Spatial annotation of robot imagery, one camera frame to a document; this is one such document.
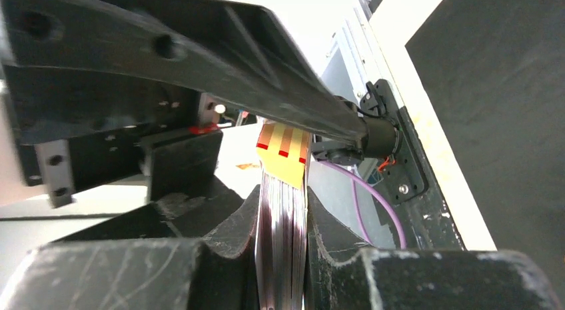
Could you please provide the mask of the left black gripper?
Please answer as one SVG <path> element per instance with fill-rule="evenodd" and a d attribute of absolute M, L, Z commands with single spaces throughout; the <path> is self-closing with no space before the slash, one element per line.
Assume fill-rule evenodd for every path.
<path fill-rule="evenodd" d="M 260 5 L 1 0 L 1 57 L 12 178 L 30 190 L 42 167 L 62 172 L 56 202 L 140 173 L 143 137 L 217 124 L 199 92 L 348 144 L 366 135 Z"/>

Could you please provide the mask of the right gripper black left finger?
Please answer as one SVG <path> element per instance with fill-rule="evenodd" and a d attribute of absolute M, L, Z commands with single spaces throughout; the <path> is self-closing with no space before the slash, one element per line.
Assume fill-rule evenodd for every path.
<path fill-rule="evenodd" d="M 2 309 L 257 309 L 259 192 L 202 238 L 50 243 L 31 251 Z"/>

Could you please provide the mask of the red backed card deck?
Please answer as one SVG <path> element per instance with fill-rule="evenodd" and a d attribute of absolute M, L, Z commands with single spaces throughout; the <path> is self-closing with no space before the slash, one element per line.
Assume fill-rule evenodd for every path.
<path fill-rule="evenodd" d="M 263 172 L 255 265 L 260 309 L 302 309 L 307 255 L 306 187 Z"/>

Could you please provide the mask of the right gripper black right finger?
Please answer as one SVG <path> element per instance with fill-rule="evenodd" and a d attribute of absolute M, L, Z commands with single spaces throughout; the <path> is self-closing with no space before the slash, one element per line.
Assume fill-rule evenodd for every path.
<path fill-rule="evenodd" d="M 561 309 L 515 251 L 383 250 L 366 245 L 308 191 L 307 309 Z"/>

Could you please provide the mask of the red playing card box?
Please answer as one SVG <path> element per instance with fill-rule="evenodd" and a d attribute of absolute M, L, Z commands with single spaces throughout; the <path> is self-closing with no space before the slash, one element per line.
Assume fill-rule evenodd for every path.
<path fill-rule="evenodd" d="M 302 189 L 310 158 L 310 133 L 282 123 L 263 125 L 256 144 L 264 172 L 271 177 Z"/>

